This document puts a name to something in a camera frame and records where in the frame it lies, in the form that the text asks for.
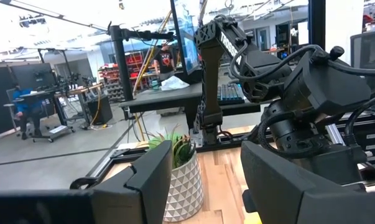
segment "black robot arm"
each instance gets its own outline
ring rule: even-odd
[[[216,16],[195,32],[194,41],[205,66],[203,76],[205,105],[201,115],[202,126],[222,124],[216,95],[219,59],[224,53],[234,59],[231,69],[234,69],[234,66],[239,69],[241,74],[239,82],[243,85],[243,92],[249,101],[261,102],[280,95],[282,79],[291,73],[291,69],[285,65],[265,78],[250,80],[269,71],[280,62],[277,57],[261,52],[252,43],[252,38],[252,35],[245,34],[237,26],[234,19],[224,15]]]

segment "workbench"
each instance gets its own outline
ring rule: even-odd
[[[246,133],[252,126],[232,128],[231,134]],[[144,142],[122,144],[118,149],[135,148]],[[245,212],[242,193],[248,189],[240,160],[240,147],[198,153],[201,179],[204,188],[204,202],[201,210],[188,220],[178,224],[238,224],[252,215]],[[101,172],[106,170],[102,181],[114,176],[129,166],[130,163],[114,163],[111,167],[96,167]],[[367,187],[375,191],[375,185]]]
[[[68,91],[67,95],[64,94],[64,93],[56,93],[55,96],[54,96],[55,98],[60,98],[60,97],[68,98],[69,96],[75,96],[76,95],[76,96],[78,96],[78,100],[81,104],[81,109],[82,109],[83,115],[77,116],[77,117],[72,117],[72,118],[65,118],[65,116],[64,116],[65,122],[74,121],[76,119],[84,119],[87,124],[90,124],[90,122],[91,122],[90,115],[89,115],[90,112],[85,107],[85,103],[88,99],[86,94],[93,91],[93,90],[101,91],[102,87],[104,87],[104,85],[102,83],[98,83],[98,84],[95,84],[95,85],[92,85],[92,86],[84,86],[83,88],[70,90],[70,91]]]
[[[231,79],[227,76],[219,77],[218,85],[226,84]],[[202,83],[192,84],[179,90],[146,90],[135,96],[134,100],[125,101],[119,107],[129,107],[131,113],[184,107],[189,129],[194,127],[197,106],[201,103]],[[261,111],[258,103],[245,103],[220,106],[223,116],[255,113]]]

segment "white geometric planter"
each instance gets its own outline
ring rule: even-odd
[[[194,152],[190,161],[172,170],[165,222],[180,222],[196,214],[204,201],[200,166],[197,153]]]

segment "ceiling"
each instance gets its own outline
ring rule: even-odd
[[[32,9],[55,17],[62,16],[63,19],[100,27],[102,30],[107,28],[110,21],[113,24],[122,24],[121,26],[125,28],[138,27],[147,21],[161,21],[170,11],[170,0],[122,0],[124,9],[119,7],[119,0],[0,1],[10,1],[10,4],[15,6]],[[197,10],[195,10],[194,14],[198,15],[200,13],[200,0],[179,1],[196,1]],[[255,11],[264,2],[267,3],[265,7]],[[258,19],[260,15],[276,10],[281,6],[280,3],[283,2],[289,2],[288,6],[307,4],[307,0],[207,0],[204,22],[208,22],[219,12],[232,16],[250,14],[249,19]],[[21,46],[25,48],[89,49],[89,46],[108,39],[107,35],[92,35],[98,32],[103,33],[103,31],[49,16],[43,17],[45,24],[38,22],[30,24],[29,27],[21,27],[21,18],[26,18],[22,21],[31,21],[31,19],[28,19],[30,16],[35,17],[39,16],[39,14],[0,3],[0,52],[7,51],[7,53],[2,54],[18,53],[14,49]],[[144,26],[140,30],[148,28],[156,30],[158,24]]]

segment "potted plant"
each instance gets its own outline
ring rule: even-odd
[[[203,204],[203,188],[200,167],[197,160],[195,144],[187,136],[172,132],[158,136],[151,133],[153,138],[147,143],[149,150],[157,147],[162,141],[171,140],[174,160],[170,181],[167,205],[165,207],[165,222],[180,222],[196,214]]]

